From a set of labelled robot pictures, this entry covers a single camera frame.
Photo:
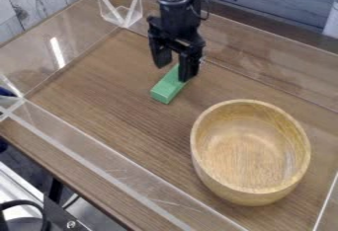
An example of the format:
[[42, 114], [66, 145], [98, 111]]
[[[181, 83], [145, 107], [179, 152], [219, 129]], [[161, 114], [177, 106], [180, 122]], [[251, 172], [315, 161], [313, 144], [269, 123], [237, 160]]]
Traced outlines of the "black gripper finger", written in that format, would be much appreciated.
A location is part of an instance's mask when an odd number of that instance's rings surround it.
[[180, 82], [187, 82], [192, 77], [196, 76], [199, 71], [200, 58], [201, 50], [184, 51], [179, 54], [177, 80]]
[[154, 65], [162, 68], [171, 63], [171, 49], [161, 38], [149, 37], [149, 48]]

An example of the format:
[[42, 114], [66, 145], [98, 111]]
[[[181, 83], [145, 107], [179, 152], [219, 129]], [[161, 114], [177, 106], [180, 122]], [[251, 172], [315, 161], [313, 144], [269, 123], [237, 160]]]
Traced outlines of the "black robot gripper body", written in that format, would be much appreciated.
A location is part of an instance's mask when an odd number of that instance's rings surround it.
[[203, 50], [205, 41], [197, 29], [200, 16], [200, 0], [158, 0], [160, 14], [149, 16], [146, 22], [148, 38], [162, 39], [171, 52]]

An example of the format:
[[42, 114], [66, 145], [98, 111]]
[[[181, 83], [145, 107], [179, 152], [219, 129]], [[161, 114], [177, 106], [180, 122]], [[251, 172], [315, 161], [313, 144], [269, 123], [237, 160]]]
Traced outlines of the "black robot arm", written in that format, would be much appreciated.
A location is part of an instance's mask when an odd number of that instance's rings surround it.
[[149, 48], [154, 65], [162, 68], [171, 63], [171, 53], [177, 54], [177, 80], [187, 82], [199, 71], [199, 60], [205, 41], [197, 29], [201, 17], [201, 0], [157, 0], [160, 15], [146, 22]]

